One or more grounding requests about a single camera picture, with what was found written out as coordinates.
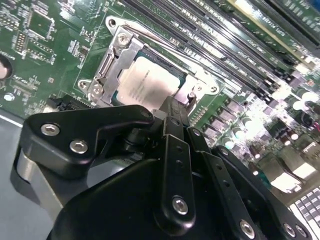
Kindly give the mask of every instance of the gray surface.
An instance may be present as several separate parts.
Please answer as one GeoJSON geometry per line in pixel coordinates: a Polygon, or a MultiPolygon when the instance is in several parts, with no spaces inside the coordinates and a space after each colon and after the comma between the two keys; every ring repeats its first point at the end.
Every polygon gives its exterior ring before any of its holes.
{"type": "Polygon", "coordinates": [[[49,215],[10,183],[20,131],[20,127],[0,119],[0,239],[45,240],[52,228],[49,215]]]}

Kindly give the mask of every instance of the cpu socket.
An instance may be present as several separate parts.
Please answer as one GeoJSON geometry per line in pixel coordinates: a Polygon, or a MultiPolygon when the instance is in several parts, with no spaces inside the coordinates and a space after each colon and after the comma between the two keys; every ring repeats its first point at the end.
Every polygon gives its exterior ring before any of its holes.
{"type": "Polygon", "coordinates": [[[142,105],[152,111],[159,109],[168,96],[192,107],[204,94],[218,94],[219,86],[214,78],[207,75],[207,81],[199,79],[181,54],[163,48],[165,53],[177,56],[182,66],[141,40],[143,30],[146,36],[170,46],[140,23],[114,16],[108,16],[105,23],[113,35],[109,48],[93,80],[80,79],[77,83],[93,104],[98,107],[142,105]]]}

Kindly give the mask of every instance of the integrated circuit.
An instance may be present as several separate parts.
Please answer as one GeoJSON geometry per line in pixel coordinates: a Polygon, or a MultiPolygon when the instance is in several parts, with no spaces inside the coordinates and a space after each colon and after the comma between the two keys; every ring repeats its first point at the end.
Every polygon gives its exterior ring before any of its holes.
{"type": "Polygon", "coordinates": [[[29,16],[28,29],[42,39],[49,38],[54,21],[40,12],[32,11],[29,16]]]}

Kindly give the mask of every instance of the motherboard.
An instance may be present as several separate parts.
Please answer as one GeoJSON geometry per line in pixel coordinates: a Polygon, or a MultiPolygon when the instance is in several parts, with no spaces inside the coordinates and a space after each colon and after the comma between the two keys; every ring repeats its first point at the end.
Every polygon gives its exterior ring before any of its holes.
{"type": "Polygon", "coordinates": [[[152,111],[173,96],[209,147],[224,145],[268,186],[298,192],[320,170],[318,8],[2,0],[0,107],[24,119],[130,104],[152,111]]]}

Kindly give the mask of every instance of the black bracket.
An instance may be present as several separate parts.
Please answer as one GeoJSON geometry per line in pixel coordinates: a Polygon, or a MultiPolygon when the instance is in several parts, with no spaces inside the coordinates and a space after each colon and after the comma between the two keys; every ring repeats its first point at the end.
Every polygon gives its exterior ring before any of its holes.
{"type": "MultiPolygon", "coordinates": [[[[142,158],[66,199],[50,240],[85,240],[93,234],[95,239],[312,239],[229,150],[209,149],[202,133],[189,127],[178,101],[167,98],[158,111],[154,119],[133,105],[36,114],[25,121],[21,152],[43,170],[55,196],[66,192],[64,186],[81,184],[97,159],[117,157],[121,148],[142,158]],[[54,134],[44,134],[45,124],[59,132],[49,128],[54,134]],[[86,150],[72,150],[74,140],[86,150]],[[100,140],[105,140],[103,150],[100,140]]],[[[32,194],[42,193],[38,185],[31,187],[32,194]]]]}

